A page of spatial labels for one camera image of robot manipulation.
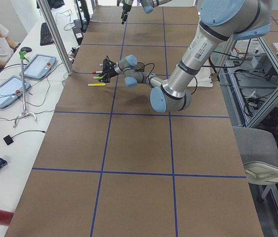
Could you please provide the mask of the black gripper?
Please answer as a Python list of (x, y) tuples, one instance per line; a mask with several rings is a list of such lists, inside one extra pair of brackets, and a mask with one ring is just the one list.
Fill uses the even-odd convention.
[(128, 12), (131, 10), (131, 3), (123, 2), (123, 12), (121, 15), (122, 22), (121, 24), (125, 24), (128, 18)]
[(100, 81), (103, 83), (110, 83), (111, 77), (115, 77), (117, 72), (114, 69), (115, 64), (108, 65), (106, 71), (102, 71), (99, 76), (101, 77)]

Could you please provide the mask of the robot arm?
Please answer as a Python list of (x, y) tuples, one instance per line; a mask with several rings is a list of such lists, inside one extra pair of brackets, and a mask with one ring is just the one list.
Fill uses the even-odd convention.
[[(159, 5), (166, 4), (170, 2), (171, 0), (140, 0), (139, 2), (142, 5), (142, 8), (146, 14), (149, 14), (153, 11), (154, 8), (156, 8)], [(120, 5), (120, 2), (122, 2), (122, 14), (121, 14), (121, 24), (124, 24), (127, 21), (128, 13), (131, 11), (133, 0), (118, 0), (117, 6)]]
[(196, 35), (168, 79), (162, 80), (152, 73), (137, 70), (134, 55), (116, 63), (104, 59), (99, 76), (104, 83), (123, 74), (128, 87), (147, 84), (152, 89), (150, 104), (154, 111), (182, 111), (191, 104), (188, 84), (218, 44), (229, 38), (246, 40), (266, 35), (271, 28), (272, 10), (271, 0), (205, 0), (201, 5)]

